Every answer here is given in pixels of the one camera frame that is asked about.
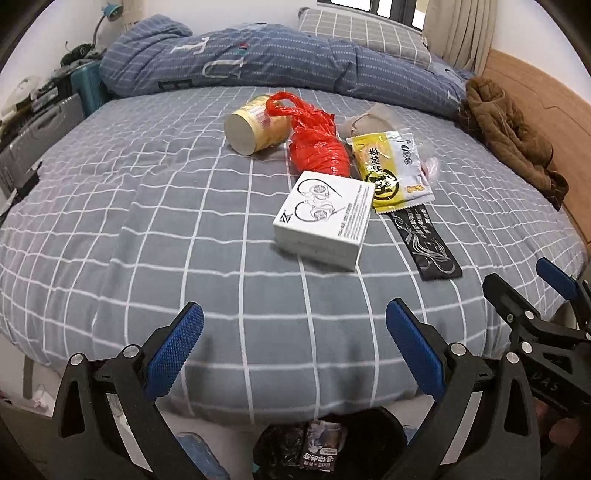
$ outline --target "wooden headboard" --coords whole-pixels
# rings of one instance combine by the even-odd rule
[[[569,182],[564,205],[591,248],[591,105],[542,70],[491,50],[483,76],[500,84],[525,120],[552,142],[554,163]]]

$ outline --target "earphone box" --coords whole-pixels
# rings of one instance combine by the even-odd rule
[[[305,171],[273,221],[277,244],[348,270],[357,266],[374,184]]]

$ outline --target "yellow can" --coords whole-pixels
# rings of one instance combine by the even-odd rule
[[[271,94],[253,98],[226,117],[224,133],[230,146],[241,155],[252,155],[290,136],[289,116],[269,116],[265,104]]]

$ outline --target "beige curtain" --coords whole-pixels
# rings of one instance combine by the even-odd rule
[[[430,52],[481,75],[495,31],[497,0],[429,0],[423,37]]]
[[[123,33],[144,18],[144,0],[123,0]]]

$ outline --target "gray checkered pillow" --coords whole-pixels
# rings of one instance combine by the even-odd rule
[[[306,8],[300,11],[299,30],[353,41],[362,47],[408,60],[426,70],[431,66],[431,54],[423,45],[421,35],[391,20],[370,20],[346,13]]]

